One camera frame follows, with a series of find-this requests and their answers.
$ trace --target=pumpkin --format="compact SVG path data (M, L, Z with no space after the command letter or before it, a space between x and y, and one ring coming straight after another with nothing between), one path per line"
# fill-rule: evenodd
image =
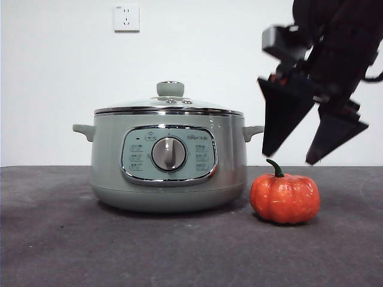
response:
M278 164L275 174L261 175L250 190L250 203L263 218L277 223L295 224L311 220L319 211L320 195L315 182L300 175L283 174Z

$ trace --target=pot handle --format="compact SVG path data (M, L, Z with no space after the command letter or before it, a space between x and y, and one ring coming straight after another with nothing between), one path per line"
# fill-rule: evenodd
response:
M74 124L72 129L76 133L82 133L85 135L88 142L93 142L96 133L95 126L88 126L87 124Z
M258 134L263 133L265 127L264 126L249 126L243 127L242 132L244 134L245 142L251 141L251 137Z

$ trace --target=gray table surface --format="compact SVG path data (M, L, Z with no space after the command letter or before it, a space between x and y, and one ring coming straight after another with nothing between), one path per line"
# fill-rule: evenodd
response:
M1 169L1 286L383 286L383 167L285 167L320 189L300 225L257 217L249 188L204 212L116 209L89 172Z

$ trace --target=wall outlet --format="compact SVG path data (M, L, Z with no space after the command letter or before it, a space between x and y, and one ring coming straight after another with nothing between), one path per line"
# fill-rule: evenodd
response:
M139 31L139 6L138 4L118 5L113 14L115 32Z

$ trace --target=green stem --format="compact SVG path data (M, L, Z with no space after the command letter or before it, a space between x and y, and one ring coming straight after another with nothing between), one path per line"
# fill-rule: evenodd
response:
M281 167L273 160L267 159L266 160L269 164L271 164L275 169L275 177L276 178L283 178L285 175L282 173Z

